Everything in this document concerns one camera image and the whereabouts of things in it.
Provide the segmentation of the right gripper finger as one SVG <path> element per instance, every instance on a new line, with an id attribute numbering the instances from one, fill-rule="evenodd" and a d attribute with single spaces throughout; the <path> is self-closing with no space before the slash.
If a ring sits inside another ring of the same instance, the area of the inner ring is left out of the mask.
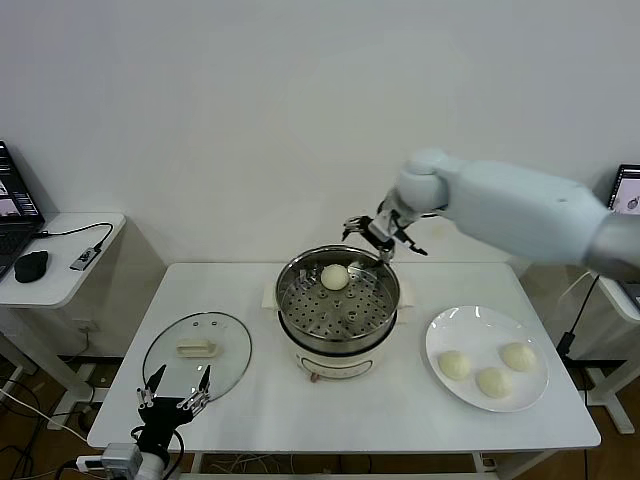
<path id="1" fill-rule="evenodd" d="M 343 224 L 342 240 L 345 241 L 351 234 L 358 234 L 366 241 L 373 238 L 369 225 L 372 218 L 366 215 L 356 216 L 347 219 Z"/>
<path id="2" fill-rule="evenodd" d="M 400 229 L 398 231 L 398 242 L 406 247 L 411 252 L 421 255 L 427 256 L 428 252 L 422 248 L 420 248 L 416 242 L 406 233 L 405 230 Z"/>

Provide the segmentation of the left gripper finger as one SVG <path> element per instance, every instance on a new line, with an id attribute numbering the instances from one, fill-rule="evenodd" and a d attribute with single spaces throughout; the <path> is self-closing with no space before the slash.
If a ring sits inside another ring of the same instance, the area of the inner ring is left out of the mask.
<path id="1" fill-rule="evenodd" d="M 211 366 L 208 365 L 204 370 L 198 386 L 189 396 L 178 403 L 177 408 L 189 411 L 193 416 L 197 416 L 210 401 L 210 376 Z"/>
<path id="2" fill-rule="evenodd" d="M 142 387 L 136 389 L 139 409 L 151 408 L 153 406 L 156 391 L 161 383 L 165 370 L 166 365 L 162 365 L 144 382 Z"/>

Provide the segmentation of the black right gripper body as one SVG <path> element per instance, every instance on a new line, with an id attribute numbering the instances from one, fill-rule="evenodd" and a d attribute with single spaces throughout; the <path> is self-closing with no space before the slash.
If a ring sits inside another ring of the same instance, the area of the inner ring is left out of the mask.
<path id="1" fill-rule="evenodd" d="M 406 235 L 396 219 L 373 219 L 368 227 L 372 235 L 372 245 L 378 251 L 380 260 L 389 264 L 394 256 L 396 245 L 406 244 Z"/>

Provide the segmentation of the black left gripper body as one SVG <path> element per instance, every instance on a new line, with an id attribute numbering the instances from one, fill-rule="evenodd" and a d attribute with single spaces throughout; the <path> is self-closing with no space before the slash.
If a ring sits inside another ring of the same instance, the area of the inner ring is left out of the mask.
<path id="1" fill-rule="evenodd" d="M 167 451 L 173 432 L 193 420 L 192 411 L 180 403 L 178 398 L 156 397 L 151 406 L 139 409 L 143 429 L 137 445 L 141 451 Z"/>

